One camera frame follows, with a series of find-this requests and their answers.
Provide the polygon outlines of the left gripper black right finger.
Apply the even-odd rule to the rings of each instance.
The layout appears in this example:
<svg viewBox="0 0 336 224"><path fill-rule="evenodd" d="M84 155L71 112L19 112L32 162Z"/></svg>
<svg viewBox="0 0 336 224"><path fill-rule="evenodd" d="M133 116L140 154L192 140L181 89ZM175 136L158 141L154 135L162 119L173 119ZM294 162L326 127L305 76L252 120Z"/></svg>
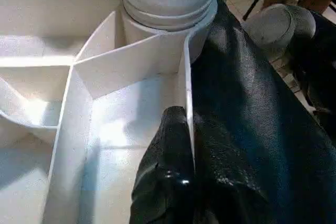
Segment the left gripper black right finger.
<svg viewBox="0 0 336 224"><path fill-rule="evenodd" d="M276 223L246 154L214 115L194 115L194 150L205 223Z"/></svg>

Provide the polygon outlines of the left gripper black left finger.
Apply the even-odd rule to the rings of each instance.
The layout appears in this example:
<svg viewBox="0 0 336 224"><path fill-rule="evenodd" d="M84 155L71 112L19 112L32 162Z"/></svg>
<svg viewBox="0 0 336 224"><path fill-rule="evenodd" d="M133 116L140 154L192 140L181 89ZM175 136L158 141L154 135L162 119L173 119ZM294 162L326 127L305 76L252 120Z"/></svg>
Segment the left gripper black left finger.
<svg viewBox="0 0 336 224"><path fill-rule="evenodd" d="M130 223L192 223L195 175L186 112L164 110L131 194Z"/></svg>

